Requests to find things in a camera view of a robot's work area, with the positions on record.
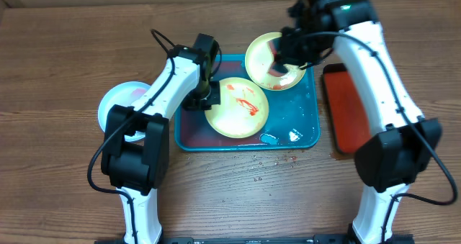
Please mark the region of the light blue plate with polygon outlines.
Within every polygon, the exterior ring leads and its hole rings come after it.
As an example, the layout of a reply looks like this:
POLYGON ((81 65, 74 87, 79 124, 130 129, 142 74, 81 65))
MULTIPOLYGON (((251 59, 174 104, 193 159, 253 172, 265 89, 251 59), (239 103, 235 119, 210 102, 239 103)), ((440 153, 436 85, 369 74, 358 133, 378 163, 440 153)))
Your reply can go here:
POLYGON ((107 115, 114 105, 129 107, 134 101, 144 95, 150 86, 139 81, 128 81, 110 89, 99 103, 97 112, 98 123, 102 131, 105 131, 107 115))

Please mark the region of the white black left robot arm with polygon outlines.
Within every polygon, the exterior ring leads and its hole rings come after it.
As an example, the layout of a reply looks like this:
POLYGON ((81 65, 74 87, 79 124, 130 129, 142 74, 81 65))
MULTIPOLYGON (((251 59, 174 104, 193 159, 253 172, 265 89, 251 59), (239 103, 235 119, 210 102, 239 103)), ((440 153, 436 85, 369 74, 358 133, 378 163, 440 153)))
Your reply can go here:
POLYGON ((221 49, 214 37, 199 34, 191 47, 173 45, 152 86, 129 106, 113 104, 104 141, 94 154, 109 177, 108 194, 120 196, 125 216, 121 243, 160 243, 157 188, 169 165, 169 123, 179 107, 204 111, 220 103, 215 58, 221 49))

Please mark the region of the yellow-green plate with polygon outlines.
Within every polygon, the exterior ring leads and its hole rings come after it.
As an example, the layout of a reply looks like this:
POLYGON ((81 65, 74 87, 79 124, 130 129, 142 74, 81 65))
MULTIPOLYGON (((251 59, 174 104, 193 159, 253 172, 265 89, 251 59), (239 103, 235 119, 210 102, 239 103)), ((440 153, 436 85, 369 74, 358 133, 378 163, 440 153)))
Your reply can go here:
POLYGON ((226 137, 241 139, 255 135, 267 123, 269 102, 254 82, 239 77, 219 81, 220 104, 205 111, 210 126, 226 137))
POLYGON ((250 79, 260 87, 272 91, 290 89, 298 84, 305 75, 305 70, 290 64, 284 64, 288 69, 284 76, 275 77, 268 73, 273 57, 267 43, 281 36, 281 32, 260 35, 249 45, 245 54, 245 67, 250 79))

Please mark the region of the green pink sponge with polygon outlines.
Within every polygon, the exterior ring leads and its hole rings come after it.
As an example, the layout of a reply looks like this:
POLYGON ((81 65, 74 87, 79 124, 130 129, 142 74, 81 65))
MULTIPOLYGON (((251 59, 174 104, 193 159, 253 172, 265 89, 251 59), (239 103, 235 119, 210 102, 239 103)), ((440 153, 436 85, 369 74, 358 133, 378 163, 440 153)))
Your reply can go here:
POLYGON ((279 41, 280 39, 276 37, 267 43, 273 57, 268 73, 275 77, 284 76, 288 72, 288 69, 282 62, 282 56, 279 54, 279 41))

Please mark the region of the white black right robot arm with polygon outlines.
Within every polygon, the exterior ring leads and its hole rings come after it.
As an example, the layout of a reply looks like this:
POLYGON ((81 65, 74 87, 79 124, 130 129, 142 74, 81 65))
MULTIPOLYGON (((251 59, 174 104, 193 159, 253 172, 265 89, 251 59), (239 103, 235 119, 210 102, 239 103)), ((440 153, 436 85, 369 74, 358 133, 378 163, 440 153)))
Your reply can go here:
POLYGON ((372 137, 354 155, 364 184, 349 227, 356 243, 396 243, 392 223, 399 201, 428 166, 442 134, 403 86, 370 0, 298 0, 288 10, 275 59, 307 68, 325 50, 339 56, 364 107, 372 137))

